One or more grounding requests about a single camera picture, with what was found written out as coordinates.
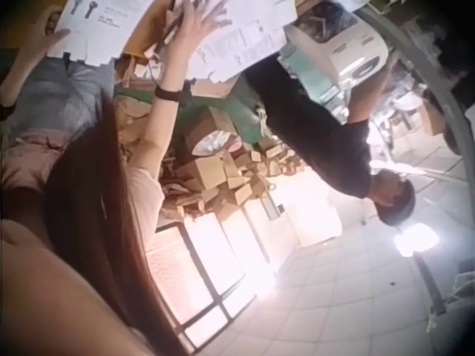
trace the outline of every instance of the white paper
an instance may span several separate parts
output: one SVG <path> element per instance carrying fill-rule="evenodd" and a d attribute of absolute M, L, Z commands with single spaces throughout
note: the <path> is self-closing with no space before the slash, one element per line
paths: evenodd
<path fill-rule="evenodd" d="M 140 19 L 153 0 L 69 0 L 56 30 L 71 34 L 48 53 L 52 57 L 71 54 L 71 60 L 101 65 L 118 58 Z"/>
<path fill-rule="evenodd" d="M 213 8 L 219 0 L 212 0 Z M 192 56 L 189 79 L 227 79 L 279 51 L 286 43 L 283 26 L 297 19 L 294 0 L 228 0 L 232 25 L 208 37 Z"/>
<path fill-rule="evenodd" d="M 210 79 L 213 82 L 225 82 L 260 60 L 278 52 L 286 42 L 284 29 L 282 27 L 278 28 L 268 34 L 261 42 L 221 62 Z"/>

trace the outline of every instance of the man's arm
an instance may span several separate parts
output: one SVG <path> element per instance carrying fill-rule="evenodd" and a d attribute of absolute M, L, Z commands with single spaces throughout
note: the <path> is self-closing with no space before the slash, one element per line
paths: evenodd
<path fill-rule="evenodd" d="M 369 119 L 380 103 L 382 92 L 397 60 L 397 54 L 391 53 L 386 65 L 378 73 L 373 74 L 352 90 L 348 103 L 348 124 Z"/>

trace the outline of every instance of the black wristwatch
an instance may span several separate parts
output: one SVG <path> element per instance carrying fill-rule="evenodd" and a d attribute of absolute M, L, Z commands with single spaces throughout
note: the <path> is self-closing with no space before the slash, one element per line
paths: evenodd
<path fill-rule="evenodd" d="M 180 107 L 183 108 L 191 100 L 191 89 L 193 88 L 195 82 L 196 79 L 186 80 L 181 91 L 168 91 L 157 85 L 155 88 L 155 96 L 159 99 L 177 102 Z"/>

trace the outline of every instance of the raised arm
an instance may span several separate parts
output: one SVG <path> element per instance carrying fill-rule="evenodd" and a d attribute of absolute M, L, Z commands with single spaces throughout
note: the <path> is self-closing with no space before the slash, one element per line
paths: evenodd
<path fill-rule="evenodd" d="M 203 18 L 203 13 L 194 10 L 190 0 L 185 0 L 182 27 L 169 45 L 168 65 L 160 83 L 163 90 L 176 92 L 183 89 L 188 61 L 193 52 L 208 35 L 228 24 L 216 21 L 217 16 L 224 14 L 223 4 L 221 2 Z M 131 167 L 146 169 L 154 179 L 158 179 L 163 157 L 170 145 L 177 112 L 177 102 L 154 99 L 139 145 L 129 161 Z"/>
<path fill-rule="evenodd" d="M 0 85 L 2 107 L 8 108 L 15 105 L 24 81 L 30 75 L 31 71 L 51 48 L 69 34 L 69 30 L 61 30 L 49 36 L 45 33 L 48 17 L 51 13 L 60 11 L 61 9 L 61 7 L 57 6 L 49 7 L 33 25 L 27 41 L 24 46 L 20 48 L 13 66 Z"/>
<path fill-rule="evenodd" d="M 398 54 L 393 52 L 386 61 L 386 65 L 376 74 L 366 79 L 351 92 L 348 103 L 348 124 L 368 120 L 381 100 L 381 94 L 387 84 Z"/>

